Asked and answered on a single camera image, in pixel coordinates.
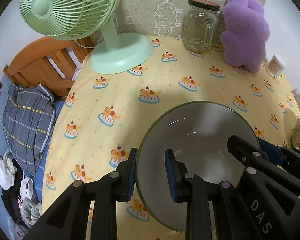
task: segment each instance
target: jar lid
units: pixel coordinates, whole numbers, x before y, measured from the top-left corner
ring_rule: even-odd
[[[188,0],[188,4],[215,12],[218,12],[220,9],[219,5],[207,0]]]

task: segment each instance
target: cat cake print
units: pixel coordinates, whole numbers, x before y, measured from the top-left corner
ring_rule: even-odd
[[[265,80],[265,87],[268,88],[271,92],[273,92],[273,87],[267,80]]]
[[[257,137],[259,137],[260,139],[265,139],[264,138],[264,136],[263,136],[263,134],[265,133],[265,131],[264,130],[259,130],[256,126],[254,127],[254,134],[257,136]]]
[[[46,186],[48,189],[56,190],[56,185],[54,184],[56,182],[56,178],[53,177],[51,171],[46,174]]]
[[[101,114],[98,115],[98,119],[104,125],[112,127],[114,125],[114,120],[120,118],[121,115],[117,115],[114,111],[114,106],[105,107]]]
[[[139,66],[136,66],[136,67],[134,67],[134,68],[132,68],[132,69],[129,69],[129,70],[128,70],[128,73],[131,74],[131,75],[140,77],[140,76],[142,75],[142,72],[143,72],[144,70],[147,70],[147,68],[143,68],[143,67],[141,66],[141,64],[140,64]]]
[[[148,104],[159,103],[159,101],[160,101],[159,94],[160,93],[161,93],[161,91],[155,92],[155,91],[151,90],[148,86],[146,86],[146,88],[140,89],[139,101],[148,103]]]
[[[92,178],[88,177],[84,170],[84,164],[81,166],[77,164],[74,170],[70,172],[70,175],[73,180],[81,180],[84,183],[92,181]]]
[[[177,37],[174,37],[174,39],[178,41],[183,41],[183,36],[179,34]]]
[[[111,159],[109,165],[113,168],[117,168],[120,162],[128,159],[129,153],[121,148],[120,145],[116,149],[111,150]]]
[[[162,41],[160,41],[159,39],[154,39],[151,41],[152,42],[152,45],[154,47],[160,47],[160,44],[163,43]]]
[[[252,94],[254,94],[257,97],[261,97],[262,96],[260,88],[257,88],[254,84],[252,84],[252,86],[250,86],[250,88],[252,89]]]
[[[71,123],[66,125],[65,137],[68,139],[74,139],[78,136],[78,131],[80,130],[81,125],[76,125],[72,120]]]
[[[272,124],[272,126],[274,128],[276,128],[277,130],[279,130],[279,121],[278,121],[277,117],[275,116],[275,114],[271,114],[270,123]]]
[[[242,68],[240,66],[231,66],[235,71],[237,71],[240,74],[244,74]]]
[[[176,54],[166,52],[165,54],[161,55],[161,61],[162,62],[177,61],[177,56],[178,55],[176,55]]]
[[[232,102],[238,109],[240,109],[242,112],[247,112],[247,106],[248,104],[243,101],[241,96],[234,96],[234,101]]]
[[[195,82],[191,76],[184,76],[182,80],[179,82],[179,85],[191,92],[197,91],[197,86],[201,86],[201,84]]]
[[[280,106],[281,112],[283,112],[284,114],[286,114],[287,113],[287,109],[286,109],[285,105],[282,104],[281,102],[279,102],[279,106]]]
[[[92,217],[93,217],[93,207],[90,207],[89,215],[88,215],[88,224],[92,223]]]
[[[211,66],[209,68],[210,70],[210,75],[214,77],[219,77],[219,78],[224,78],[225,75],[223,74],[223,70],[219,68],[215,68],[214,66]]]
[[[291,97],[287,96],[287,102],[290,106],[293,106]]]
[[[189,52],[191,55],[196,56],[196,57],[203,57],[203,55],[200,52],[195,52],[195,51],[191,51]]]
[[[93,85],[93,88],[94,89],[105,88],[108,86],[110,80],[111,80],[111,78],[107,79],[107,78],[104,78],[103,76],[101,76],[100,78],[96,79],[96,81]]]
[[[127,212],[130,216],[143,221],[143,222],[148,222],[150,214],[146,210],[146,207],[141,203],[140,200],[135,199],[131,206],[127,208]]]
[[[73,92],[73,93],[70,93],[68,96],[67,96],[67,98],[66,98],[66,101],[65,101],[65,105],[67,106],[67,107],[71,107],[72,105],[73,105],[73,103],[75,102],[75,101],[77,101],[78,99],[77,98],[75,98],[75,92]]]

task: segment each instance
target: bedding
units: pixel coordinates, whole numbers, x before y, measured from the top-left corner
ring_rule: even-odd
[[[11,83],[3,115],[10,151],[23,171],[35,176],[55,123],[53,94],[39,83],[26,88]]]
[[[201,55],[185,50],[180,38],[148,38],[155,44],[151,57],[123,73],[95,73],[86,58],[54,127],[42,211],[74,180],[88,183],[114,171],[132,147],[139,147],[155,120],[182,103],[221,103],[239,113],[259,138],[290,144],[300,113],[284,76],[273,79],[264,67],[252,74],[227,65],[217,47]],[[275,154],[279,161],[280,153]],[[87,239],[93,208],[91,203]],[[131,201],[117,203],[116,210],[118,240],[185,239],[151,216],[136,188]]]
[[[64,104],[64,101],[57,101],[53,104],[53,108],[56,113],[56,119],[58,118],[60,111],[62,109],[62,106]],[[37,169],[36,175],[32,178],[34,183],[34,191],[37,195],[37,199],[39,202],[42,202],[42,184],[43,184],[43,176],[44,176],[44,167],[46,165],[46,159],[49,154],[49,148],[51,143],[51,137],[48,140],[48,143],[46,147],[44,148],[42,159],[39,165],[39,168]]]

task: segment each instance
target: power cord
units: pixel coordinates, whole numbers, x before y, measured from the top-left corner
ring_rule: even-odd
[[[114,14],[114,18],[115,18],[115,22],[116,22],[116,31],[118,31],[118,19],[117,19],[117,16],[115,15],[115,13],[113,13]],[[100,43],[100,41],[101,41],[101,39],[103,38],[103,35],[101,35],[101,37],[100,37],[100,39],[98,40],[98,43],[97,43],[97,45],[96,46],[98,46],[99,45],[99,43]],[[80,47],[83,47],[83,48],[85,48],[85,49],[94,49],[96,46],[94,46],[94,47],[86,47],[86,46],[83,46],[83,45],[81,45],[81,44],[79,44],[78,42],[77,42],[77,40],[74,40],[74,42],[77,44],[77,45],[79,45]]]

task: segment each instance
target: wooden bed frame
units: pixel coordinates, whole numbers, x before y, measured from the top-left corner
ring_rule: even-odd
[[[92,47],[89,37],[77,40],[86,47]],[[38,39],[24,47],[12,60],[10,67],[3,72],[16,84],[26,87],[41,83],[52,90],[57,96],[66,96],[74,81],[71,81],[76,65],[66,52],[70,47],[80,63],[91,49],[85,49],[74,41],[59,41],[49,37]],[[62,78],[50,64],[46,56],[50,56],[66,78]]]

